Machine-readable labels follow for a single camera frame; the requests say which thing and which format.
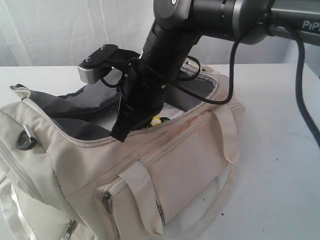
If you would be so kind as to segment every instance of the cream duffel bag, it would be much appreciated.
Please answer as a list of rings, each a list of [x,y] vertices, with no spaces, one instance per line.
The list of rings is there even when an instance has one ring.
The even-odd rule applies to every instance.
[[[224,100],[228,78],[201,67],[184,88]],[[114,69],[108,82],[120,76]],[[101,82],[65,96],[11,90],[22,101],[0,110],[0,200],[16,239],[197,239],[220,212],[239,157],[235,98],[211,105],[169,89],[167,121],[121,143],[109,136],[119,93]]]

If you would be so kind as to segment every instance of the white curtain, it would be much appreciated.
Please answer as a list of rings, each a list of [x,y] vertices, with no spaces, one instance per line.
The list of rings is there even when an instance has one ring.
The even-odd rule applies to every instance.
[[[0,0],[0,66],[74,66],[103,44],[140,52],[154,20],[153,0]],[[227,64],[232,42],[203,37],[191,54]],[[241,45],[237,63],[296,60],[291,41]],[[319,75],[320,47],[307,61]]]

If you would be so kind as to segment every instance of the white table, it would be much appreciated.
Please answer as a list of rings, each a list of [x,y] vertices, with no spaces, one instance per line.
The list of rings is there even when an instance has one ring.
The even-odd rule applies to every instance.
[[[229,74],[227,65],[213,67]],[[320,239],[320,150],[297,108],[295,74],[294,64],[235,67],[246,107],[237,182],[201,240]],[[19,101],[7,89],[17,83],[54,95],[84,85],[76,67],[0,67],[0,106]],[[303,91],[320,126],[320,80],[307,66]],[[1,219],[0,239],[12,239]]]

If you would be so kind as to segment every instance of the bag handle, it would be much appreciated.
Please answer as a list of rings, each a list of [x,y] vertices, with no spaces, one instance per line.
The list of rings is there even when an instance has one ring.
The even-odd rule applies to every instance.
[[[227,105],[217,106],[212,111],[216,115],[222,131],[223,155],[230,163],[227,180],[213,204],[193,227],[181,234],[165,234],[164,237],[166,238],[172,240],[195,239],[219,214],[234,184],[236,165],[239,158],[239,139],[234,115]],[[148,170],[137,161],[119,176],[127,183],[134,195],[144,229],[151,236],[162,236],[162,220],[155,201],[156,194]]]

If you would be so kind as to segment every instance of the zipper pull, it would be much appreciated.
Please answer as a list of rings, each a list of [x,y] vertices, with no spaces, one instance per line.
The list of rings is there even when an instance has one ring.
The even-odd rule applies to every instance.
[[[63,238],[64,240],[70,240],[72,233],[76,230],[77,228],[77,221],[74,219],[71,219],[68,228],[66,229]]]
[[[158,207],[158,211],[160,214],[160,218],[162,221],[162,225],[165,226],[166,225],[166,221],[165,221],[165,214],[164,214],[164,209],[162,208],[162,206],[160,204],[156,204],[156,206]]]
[[[102,198],[102,203],[105,207],[105,210],[109,213],[109,214],[112,214],[112,211],[111,211],[111,207],[110,207],[110,200],[112,198],[112,195],[109,191],[107,191],[104,195],[103,195],[103,198]]]

